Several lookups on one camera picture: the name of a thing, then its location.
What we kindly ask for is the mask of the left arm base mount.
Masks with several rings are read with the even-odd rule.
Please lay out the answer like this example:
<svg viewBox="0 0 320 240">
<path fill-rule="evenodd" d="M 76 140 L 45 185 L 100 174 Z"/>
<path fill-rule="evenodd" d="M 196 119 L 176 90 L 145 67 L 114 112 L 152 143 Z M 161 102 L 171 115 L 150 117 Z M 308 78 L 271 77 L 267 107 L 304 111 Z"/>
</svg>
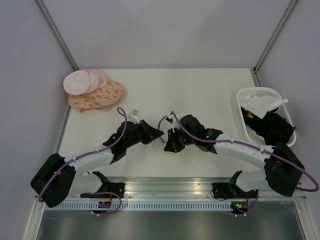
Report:
<svg viewBox="0 0 320 240">
<path fill-rule="evenodd" d="M 118 195 L 121 199 L 124 197 L 126 184 L 123 182 L 110 182 L 109 184 L 103 183 L 102 186 L 94 193 L 82 193 L 81 198 L 93 199 L 109 199 L 116 198 L 111 193 Z"/>
</svg>

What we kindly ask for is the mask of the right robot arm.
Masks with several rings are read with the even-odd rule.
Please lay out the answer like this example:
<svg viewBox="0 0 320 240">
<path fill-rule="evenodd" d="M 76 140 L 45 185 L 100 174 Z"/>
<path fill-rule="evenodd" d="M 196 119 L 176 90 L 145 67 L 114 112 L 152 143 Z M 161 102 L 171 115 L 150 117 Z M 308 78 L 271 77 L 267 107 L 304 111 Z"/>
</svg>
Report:
<svg viewBox="0 0 320 240">
<path fill-rule="evenodd" d="M 272 146 L 240 141 L 221 130 L 204 127 L 191 114 L 181 118 L 168 115 L 165 120 L 172 126 L 167 131 L 164 151 L 179 153 L 194 145 L 203 152 L 231 156 L 259 168 L 237 171 L 228 183 L 231 196 L 239 198 L 251 190 L 273 190 L 292 197 L 297 189 L 305 167 L 286 144 Z"/>
</svg>

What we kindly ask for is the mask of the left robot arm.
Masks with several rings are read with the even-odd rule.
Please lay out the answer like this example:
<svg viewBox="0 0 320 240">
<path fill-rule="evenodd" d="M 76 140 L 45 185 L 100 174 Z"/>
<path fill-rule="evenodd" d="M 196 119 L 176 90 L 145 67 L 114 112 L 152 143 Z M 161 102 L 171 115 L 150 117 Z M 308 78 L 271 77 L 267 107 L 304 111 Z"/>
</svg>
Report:
<svg viewBox="0 0 320 240">
<path fill-rule="evenodd" d="M 163 134 L 144 120 L 124 121 L 116 133 L 90 152 L 79 156 L 50 155 L 30 186 L 38 194 L 39 202 L 49 208 L 76 195 L 104 198 L 109 193 L 110 181 L 97 168 L 116 163 L 126 155 L 128 148 L 139 143 L 150 144 Z"/>
</svg>

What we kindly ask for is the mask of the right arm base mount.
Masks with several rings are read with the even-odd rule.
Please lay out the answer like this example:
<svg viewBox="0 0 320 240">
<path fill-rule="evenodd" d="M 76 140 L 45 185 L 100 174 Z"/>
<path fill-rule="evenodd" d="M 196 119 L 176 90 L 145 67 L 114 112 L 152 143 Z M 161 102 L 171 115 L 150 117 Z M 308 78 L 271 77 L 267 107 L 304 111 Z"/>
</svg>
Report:
<svg viewBox="0 0 320 240">
<path fill-rule="evenodd" d="M 226 182 L 212 183 L 212 190 L 210 191 L 210 195 L 218 201 L 235 199 L 237 197 L 231 192 L 229 185 Z"/>
</svg>

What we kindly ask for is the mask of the white mesh laundry bag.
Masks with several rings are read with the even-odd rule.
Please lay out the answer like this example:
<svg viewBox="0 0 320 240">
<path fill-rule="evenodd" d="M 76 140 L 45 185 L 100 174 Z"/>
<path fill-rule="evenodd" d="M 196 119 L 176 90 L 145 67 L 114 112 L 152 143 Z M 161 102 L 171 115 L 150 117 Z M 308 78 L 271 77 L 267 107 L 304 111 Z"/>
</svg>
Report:
<svg viewBox="0 0 320 240">
<path fill-rule="evenodd" d="M 171 124 L 167 122 L 166 118 L 167 118 L 167 115 L 164 115 L 157 124 L 157 129 L 163 131 L 164 134 L 152 143 L 152 147 L 161 156 L 166 158 L 173 158 L 175 156 L 175 153 L 164 151 L 164 147 L 166 146 L 168 141 L 168 128 L 161 129 L 162 123 L 163 121 L 165 121 L 166 122 L 165 125 L 171 126 Z"/>
</svg>

